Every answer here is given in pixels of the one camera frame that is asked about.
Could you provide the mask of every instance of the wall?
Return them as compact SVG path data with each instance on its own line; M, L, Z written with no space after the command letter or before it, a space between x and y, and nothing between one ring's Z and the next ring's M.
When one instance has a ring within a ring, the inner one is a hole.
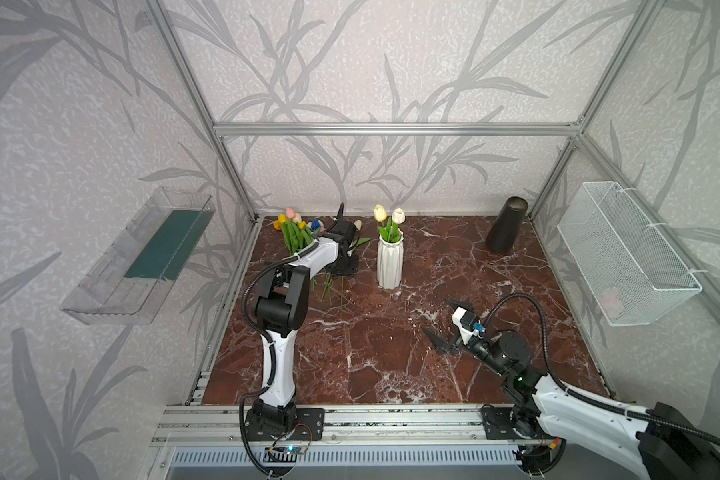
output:
M165 4L217 122L566 122L584 109L638 2ZM509 195L533 197L563 140L226 142L263 212L325 213L345 201L351 212L381 203L495 214Z
M720 282L720 2L667 2L586 134ZM669 402L720 436L720 327L698 298L648 326L612 327L555 227L582 181L574 156L537 226L619 398Z
M138 2L0 2L0 478L132 478L182 402L243 211ZM158 185L217 212L148 326L59 310Z

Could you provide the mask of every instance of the perforated metal strip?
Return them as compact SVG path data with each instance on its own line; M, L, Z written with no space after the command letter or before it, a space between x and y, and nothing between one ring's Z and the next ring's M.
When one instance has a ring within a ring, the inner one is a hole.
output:
M518 465L514 446L313 446L295 458L300 466L486 466ZM265 449L254 447L261 463L290 466L293 462L270 462ZM250 461L242 447L179 447L172 467L242 467Z

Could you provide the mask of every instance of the black vase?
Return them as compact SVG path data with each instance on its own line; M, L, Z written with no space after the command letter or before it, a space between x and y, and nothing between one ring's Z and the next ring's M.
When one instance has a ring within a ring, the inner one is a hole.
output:
M528 202L525 198L509 197L501 207L496 222L490 228L485 243L492 251L497 253L508 252L514 240L518 238L520 226L525 220L525 212L528 211Z

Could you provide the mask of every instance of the transparent plastic basket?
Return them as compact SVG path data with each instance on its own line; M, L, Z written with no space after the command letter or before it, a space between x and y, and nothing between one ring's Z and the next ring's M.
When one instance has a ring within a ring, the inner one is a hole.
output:
M616 182L585 182L557 225L612 326L647 325L701 291Z
M175 210L198 210L201 214L192 222L177 248L163 256L165 267L154 277L141 278L126 276L129 268L152 240L169 215ZM180 250L186 252L193 245L186 245L189 232L204 216L205 223L210 220L216 208L208 194L174 192L158 187L152 197L139 210L134 219L104 252L94 268L64 299L62 311L86 324L147 325L152 323L158 310L173 287L173 280L166 278L169 266L174 269L178 264L172 262Z

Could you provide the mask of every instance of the white wire mesh basket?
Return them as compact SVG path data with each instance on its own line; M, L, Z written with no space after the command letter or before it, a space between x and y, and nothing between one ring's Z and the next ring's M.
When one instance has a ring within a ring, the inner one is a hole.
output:
M616 182L584 182L557 225L612 326L647 325L701 291Z

